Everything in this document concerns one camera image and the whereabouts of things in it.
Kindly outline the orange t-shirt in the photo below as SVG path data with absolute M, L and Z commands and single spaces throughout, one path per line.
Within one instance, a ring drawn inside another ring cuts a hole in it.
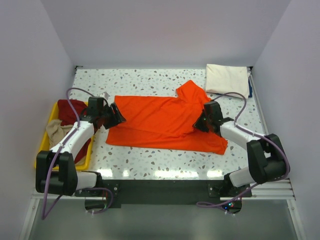
M 226 139 L 194 128 L 211 99 L 192 80 L 176 89 L 176 97 L 117 95 L 115 103 L 126 121 L 108 131 L 113 146 L 183 150 L 224 155 Z

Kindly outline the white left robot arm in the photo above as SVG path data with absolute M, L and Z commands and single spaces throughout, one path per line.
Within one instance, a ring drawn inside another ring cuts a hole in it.
M 116 103 L 108 104 L 103 97 L 89 97 L 82 113 L 77 113 L 74 107 L 71 109 L 76 117 L 71 131 L 54 147 L 36 156 L 35 189 L 39 193 L 62 196 L 86 189 L 92 196 L 99 196 L 104 190 L 101 175 L 77 171 L 74 160 L 101 127 L 110 129 L 126 119 Z

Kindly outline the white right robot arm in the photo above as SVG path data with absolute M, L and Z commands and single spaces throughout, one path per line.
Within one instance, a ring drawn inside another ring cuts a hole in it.
M 285 179 L 290 172 L 290 164 L 282 143 L 276 134 L 261 135 L 236 123 L 235 119 L 223 117 L 217 101 L 203 105 L 194 128 L 230 140 L 247 152 L 248 167 L 228 173 L 219 188 L 222 196 L 233 197 L 245 191 L 250 184 L 262 185 Z

